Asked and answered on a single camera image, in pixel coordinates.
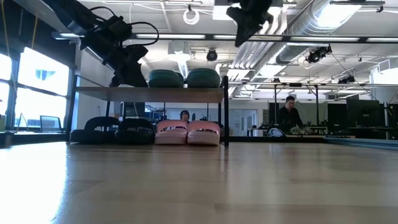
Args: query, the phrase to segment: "wall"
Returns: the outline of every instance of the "wall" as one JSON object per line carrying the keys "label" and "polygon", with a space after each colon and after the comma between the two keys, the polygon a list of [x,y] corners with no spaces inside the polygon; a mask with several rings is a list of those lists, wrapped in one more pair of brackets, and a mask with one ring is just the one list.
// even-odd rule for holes
{"label": "wall", "polygon": [[[382,72],[378,71],[378,68],[373,68],[371,70],[371,75],[369,77],[372,84],[396,84],[398,85],[398,68],[392,68],[389,70],[384,70]],[[372,88],[372,95],[376,97],[380,103],[398,103],[398,87],[395,88]]]}
{"label": "wall", "polygon": [[[91,56],[86,50],[81,51],[81,63],[76,65],[80,68],[80,75],[99,83],[104,86],[108,86],[111,78],[113,77],[113,71],[106,66],[103,66],[99,60]],[[79,79],[77,86],[97,86],[84,79]],[[77,109],[77,120],[73,123],[72,129],[83,129],[86,122],[96,116],[105,116],[106,112],[106,101],[99,100],[90,96],[76,93]],[[113,104],[111,104],[110,112],[113,111]]]}

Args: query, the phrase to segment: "computer monitor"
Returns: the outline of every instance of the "computer monitor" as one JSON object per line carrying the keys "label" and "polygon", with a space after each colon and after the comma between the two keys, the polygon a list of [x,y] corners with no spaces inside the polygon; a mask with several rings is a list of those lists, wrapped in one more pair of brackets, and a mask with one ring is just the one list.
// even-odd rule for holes
{"label": "computer monitor", "polygon": [[43,133],[61,131],[61,120],[54,116],[40,116],[40,127]]}
{"label": "computer monitor", "polygon": [[347,100],[348,126],[384,126],[382,111],[383,108],[377,100]]}

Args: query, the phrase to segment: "black equipment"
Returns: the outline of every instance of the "black equipment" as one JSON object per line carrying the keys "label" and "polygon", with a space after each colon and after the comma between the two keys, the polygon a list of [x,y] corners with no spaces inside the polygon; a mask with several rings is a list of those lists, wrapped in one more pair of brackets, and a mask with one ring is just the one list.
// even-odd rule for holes
{"label": "black equipment", "polygon": [[330,45],[328,47],[319,47],[316,50],[311,51],[310,55],[305,60],[309,63],[317,63],[332,52]]}
{"label": "black equipment", "polygon": [[274,17],[268,13],[272,0],[228,0],[228,2],[239,3],[241,6],[241,8],[229,7],[226,11],[226,14],[238,24],[235,47],[239,47],[259,32],[266,21],[270,24],[274,21]]}
{"label": "black equipment", "polygon": [[81,144],[109,144],[114,142],[114,133],[110,129],[119,126],[119,120],[113,117],[96,117],[87,121],[84,130],[73,130],[70,141]]}
{"label": "black equipment", "polygon": [[355,77],[353,75],[349,75],[346,78],[339,79],[337,84],[349,84],[354,82],[355,82]]}
{"label": "black equipment", "polygon": [[207,61],[209,62],[214,62],[215,60],[217,60],[217,52],[215,49],[210,49],[209,52],[207,53]]}
{"label": "black equipment", "polygon": [[[146,45],[151,45],[159,40],[159,31],[148,22],[133,22],[127,24],[122,16],[104,6],[97,6],[91,9],[86,8],[77,0],[41,0],[60,19],[62,24],[74,34],[80,37],[80,50],[89,48],[96,56],[103,61],[103,65],[114,70],[114,77],[109,84],[110,87],[117,87],[120,84],[127,84],[135,87],[148,87],[145,78],[141,73],[141,64],[138,60],[148,53]],[[239,47],[256,32],[262,29],[266,21],[272,23],[273,16],[268,13],[272,0],[228,0],[233,3],[240,3],[241,9],[230,7],[227,15],[238,23],[235,46]],[[97,16],[92,11],[106,9],[112,13],[108,20]],[[123,42],[132,36],[132,26],[145,24],[155,29],[157,38],[155,41],[146,44],[132,44],[123,47]],[[215,51],[209,52],[215,57]]]}
{"label": "black equipment", "polygon": [[[89,48],[102,61],[114,70],[111,87],[127,84],[136,87],[147,87],[141,73],[138,60],[148,53],[145,45],[154,44],[159,39],[158,30],[150,23],[135,22],[127,24],[123,17],[116,16],[104,6],[87,9],[76,0],[42,0],[57,15],[63,25],[80,38],[80,50]],[[107,9],[113,16],[108,20],[92,13],[96,9]],[[152,43],[135,44],[123,47],[123,42],[132,35],[132,25],[147,24],[158,33],[158,38]]]}
{"label": "black equipment", "polygon": [[120,144],[153,144],[154,126],[146,119],[124,119],[115,133]]}
{"label": "black equipment", "polygon": [[383,108],[377,100],[347,100],[347,122],[350,127],[380,127]]}

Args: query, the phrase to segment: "glass window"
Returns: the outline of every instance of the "glass window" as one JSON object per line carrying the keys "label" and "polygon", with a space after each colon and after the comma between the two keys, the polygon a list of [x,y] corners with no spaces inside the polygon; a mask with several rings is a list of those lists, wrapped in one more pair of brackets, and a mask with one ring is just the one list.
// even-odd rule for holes
{"label": "glass window", "polygon": [[40,115],[54,116],[61,120],[65,118],[67,100],[61,96],[51,96],[44,93],[18,88],[17,104],[15,107],[15,127],[18,126],[21,113],[23,118],[19,127],[40,127]]}
{"label": "glass window", "polygon": [[11,77],[11,58],[0,54],[0,78],[4,80],[9,80]]}
{"label": "glass window", "polygon": [[66,95],[69,68],[30,48],[21,54],[18,82],[24,85]]}
{"label": "glass window", "polygon": [[6,114],[8,102],[9,85],[7,83],[0,83],[0,114]]}

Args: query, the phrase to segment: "ceiling light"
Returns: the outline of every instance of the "ceiling light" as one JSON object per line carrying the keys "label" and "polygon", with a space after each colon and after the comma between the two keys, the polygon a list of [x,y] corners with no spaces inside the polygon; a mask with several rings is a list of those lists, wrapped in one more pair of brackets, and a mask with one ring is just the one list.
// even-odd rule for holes
{"label": "ceiling light", "polygon": [[359,37],[291,37],[291,41],[357,42]]}
{"label": "ceiling light", "polygon": [[329,44],[323,44],[323,43],[286,43],[288,46],[297,46],[297,47],[328,47]]}
{"label": "ceiling light", "polygon": [[282,40],[282,37],[278,36],[272,36],[272,35],[254,35],[249,38],[251,41],[256,41],[256,40],[267,40],[267,41],[280,41]]}
{"label": "ceiling light", "polygon": [[349,5],[339,6],[335,4],[326,5],[318,17],[315,17],[320,27],[339,27],[344,24],[361,6]]}
{"label": "ceiling light", "polygon": [[236,35],[214,35],[213,38],[216,40],[234,40]]}
{"label": "ceiling light", "polygon": [[398,42],[398,38],[396,37],[371,37],[368,38],[367,42]]}
{"label": "ceiling light", "polygon": [[[156,39],[156,34],[136,34],[138,39]],[[205,39],[206,36],[202,34],[160,34],[159,39]]]}

